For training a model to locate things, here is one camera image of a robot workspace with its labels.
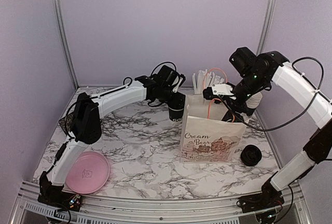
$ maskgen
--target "white marble surface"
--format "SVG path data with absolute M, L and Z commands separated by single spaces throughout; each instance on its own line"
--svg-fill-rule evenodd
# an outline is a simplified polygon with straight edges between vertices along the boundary
M 72 102 L 81 92 L 103 90 L 81 88 Z M 111 163 L 110 178 L 94 193 L 97 195 L 165 200 L 225 197 L 259 191 L 278 169 L 265 135 L 249 128 L 229 163 L 180 163 L 181 124 L 169 120 L 167 106 L 151 108 L 146 102 L 128 105 L 106 116 L 102 130 L 101 139 L 87 148 L 102 153 Z M 64 140 L 65 134 L 58 126 L 33 182 L 38 183 L 42 171 L 50 168 Z M 255 167 L 247 167 L 240 160 L 248 144 L 262 151 L 262 160 Z

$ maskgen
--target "black lid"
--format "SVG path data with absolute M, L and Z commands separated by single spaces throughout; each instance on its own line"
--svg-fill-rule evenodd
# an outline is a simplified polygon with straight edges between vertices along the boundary
M 261 160 L 261 152 L 257 146 L 247 145 L 240 157 L 246 166 L 255 166 Z

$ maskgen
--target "metal frame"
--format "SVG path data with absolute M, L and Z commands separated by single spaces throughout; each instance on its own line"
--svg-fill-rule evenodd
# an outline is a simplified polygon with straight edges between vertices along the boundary
M 56 17 L 57 17 L 57 24 L 58 24 L 58 28 L 59 28 L 59 34 L 60 34 L 61 44 L 62 44 L 67 68 L 69 71 L 69 75 L 70 75 L 73 87 L 75 88 L 75 90 L 77 90 L 79 86 L 78 86 L 78 81 L 77 81 L 77 77 L 75 74 L 72 57 L 71 57 L 71 53 L 69 50 L 65 29 L 64 29 L 64 22 L 63 22 L 63 18 L 62 18 L 60 0 L 53 0 L 53 5 L 54 5 Z
M 266 38 L 267 38 L 268 32 L 270 30 L 271 23 L 272 23 L 272 17 L 273 17 L 273 12 L 274 12 L 274 7 L 275 7 L 275 1 L 276 0 L 268 0 L 268 5 L 267 5 L 267 8 L 266 8 L 264 24 L 263 24 L 263 28 L 262 28 L 262 31 L 261 31 L 260 40 L 259 40 L 259 44 L 258 44 L 258 47 L 257 47 L 256 54 L 262 53 L 264 45 L 266 43 Z
M 294 204 L 305 210 L 304 198 L 298 184 L 293 184 Z M 291 202 L 291 191 L 283 190 L 284 206 Z M 10 218 L 10 224 L 21 224 L 25 210 L 53 217 L 56 208 L 41 204 L 37 201 L 39 185 L 24 181 Z M 72 222 L 75 223 L 102 223 L 102 224 L 133 224 L 133 223 L 195 223 L 236 224 L 239 217 L 253 215 L 259 212 L 243 214 L 237 207 L 238 197 L 220 197 L 196 200 L 139 200 L 122 199 L 86 195 L 80 212 L 72 213 Z M 310 224 L 305 215 L 299 217 L 302 224 Z M 57 219 L 66 219 L 67 214 L 56 215 Z

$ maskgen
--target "black cup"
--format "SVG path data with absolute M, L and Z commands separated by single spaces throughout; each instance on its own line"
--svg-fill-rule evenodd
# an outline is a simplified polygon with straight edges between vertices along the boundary
M 180 122 L 182 120 L 185 109 L 186 96 L 179 92 L 172 95 L 172 99 L 168 102 L 168 112 L 170 120 Z

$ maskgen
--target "robotic arm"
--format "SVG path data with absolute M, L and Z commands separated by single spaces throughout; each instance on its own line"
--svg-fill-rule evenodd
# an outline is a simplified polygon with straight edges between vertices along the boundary
M 236 86 L 222 84 L 205 89 L 203 94 L 206 99 L 219 97 L 228 106 L 231 115 L 240 118 L 240 114 L 250 111 L 246 100 L 261 90 L 270 90 L 271 82 L 274 82 L 303 108 L 308 107 L 312 101 L 307 112 L 318 127 L 303 150 L 263 184 L 262 193 L 239 198 L 239 206 L 247 213 L 277 206 L 277 201 L 284 203 L 281 190 L 304 177 L 316 164 L 327 158 L 332 148 L 332 106 L 330 101 L 313 88 L 303 75 L 295 71 L 289 60 L 279 52 L 255 56 L 244 47 L 237 49 L 229 61 L 243 79 Z
M 177 90 L 184 81 L 184 75 L 164 65 L 157 74 L 140 76 L 121 87 L 93 95 L 81 93 L 74 103 L 74 119 L 66 142 L 57 152 L 53 166 L 47 172 L 44 171 L 39 179 L 38 201 L 78 211 L 81 197 L 63 192 L 62 189 L 79 155 L 101 137 L 100 118 L 134 102 L 150 100 L 151 103 L 158 99 L 168 105 L 170 119 L 180 121 L 184 112 L 185 96 Z

